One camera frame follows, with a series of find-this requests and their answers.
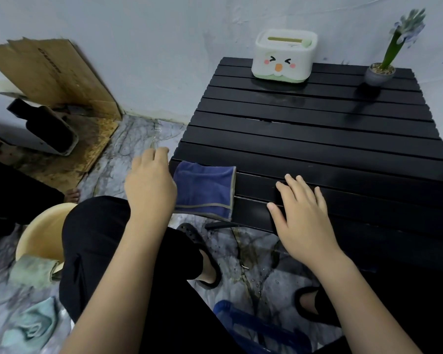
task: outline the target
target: white tissue box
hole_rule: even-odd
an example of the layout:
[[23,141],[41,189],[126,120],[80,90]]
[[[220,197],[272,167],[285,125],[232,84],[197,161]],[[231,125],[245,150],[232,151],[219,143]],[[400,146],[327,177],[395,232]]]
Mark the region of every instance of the white tissue box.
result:
[[318,36],[293,29],[267,29],[256,39],[253,75],[262,79],[300,83],[312,72]]

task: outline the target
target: foot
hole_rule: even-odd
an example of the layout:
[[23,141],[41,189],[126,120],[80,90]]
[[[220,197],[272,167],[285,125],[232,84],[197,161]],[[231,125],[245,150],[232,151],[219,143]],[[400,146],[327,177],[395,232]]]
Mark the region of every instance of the foot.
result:
[[196,278],[196,280],[204,281],[211,285],[214,283],[217,279],[217,272],[215,268],[212,266],[212,263],[210,262],[210,258],[208,257],[207,253],[204,250],[199,250],[202,254],[202,257],[204,258],[204,267],[202,268],[202,273],[200,276]]
[[315,296],[317,293],[318,291],[305,293],[304,295],[301,295],[299,299],[302,308],[313,314],[318,314],[317,310],[315,309]]
[[80,190],[70,189],[64,193],[64,202],[72,202],[77,204],[80,200]]

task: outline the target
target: white wall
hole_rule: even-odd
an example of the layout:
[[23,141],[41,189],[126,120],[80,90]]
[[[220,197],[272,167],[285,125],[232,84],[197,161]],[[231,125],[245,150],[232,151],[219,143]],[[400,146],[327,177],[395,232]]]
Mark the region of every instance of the white wall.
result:
[[187,123],[219,60],[251,57],[260,30],[312,30],[317,61],[368,65],[415,7],[427,26],[395,65],[415,71],[443,137],[443,0],[0,0],[0,43],[68,38],[126,112]]

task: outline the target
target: left hand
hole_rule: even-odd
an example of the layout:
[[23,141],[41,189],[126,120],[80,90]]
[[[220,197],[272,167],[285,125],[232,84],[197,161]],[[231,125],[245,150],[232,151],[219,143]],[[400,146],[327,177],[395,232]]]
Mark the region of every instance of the left hand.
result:
[[177,186],[169,173],[168,148],[150,148],[137,156],[125,180],[131,219],[166,227],[176,205]]

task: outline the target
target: cartoon face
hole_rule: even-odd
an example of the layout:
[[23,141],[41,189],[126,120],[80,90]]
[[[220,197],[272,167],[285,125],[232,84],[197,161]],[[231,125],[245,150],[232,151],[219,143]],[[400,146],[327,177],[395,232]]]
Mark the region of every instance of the cartoon face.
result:
[[292,71],[295,69],[295,61],[290,58],[291,56],[283,55],[282,52],[267,52],[262,61],[263,65],[256,67],[257,73],[263,76],[285,76],[292,78]]

